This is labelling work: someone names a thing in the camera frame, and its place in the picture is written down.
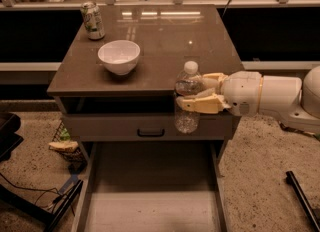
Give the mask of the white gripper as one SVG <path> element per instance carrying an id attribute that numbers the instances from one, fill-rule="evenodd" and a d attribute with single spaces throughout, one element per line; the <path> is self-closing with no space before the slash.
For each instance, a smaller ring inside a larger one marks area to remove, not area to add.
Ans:
<path id="1" fill-rule="evenodd" d="M 228 109 L 235 116 L 253 116 L 257 113 L 262 82 L 260 73 L 239 71 L 229 76 L 224 73 L 209 73 L 204 74 L 202 80 L 207 90 L 176 99 L 182 110 L 218 114 Z M 220 88 L 222 95 L 214 90 Z"/>

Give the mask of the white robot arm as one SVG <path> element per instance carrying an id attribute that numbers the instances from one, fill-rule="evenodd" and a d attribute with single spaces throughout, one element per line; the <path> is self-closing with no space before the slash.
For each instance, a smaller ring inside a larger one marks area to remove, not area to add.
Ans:
<path id="1" fill-rule="evenodd" d="M 319 69 L 311 69 L 300 79 L 238 71 L 204 74 L 196 79 L 204 84 L 197 94 L 177 99 L 189 112 L 217 114 L 223 110 L 234 116 L 270 116 L 284 126 L 320 133 Z"/>

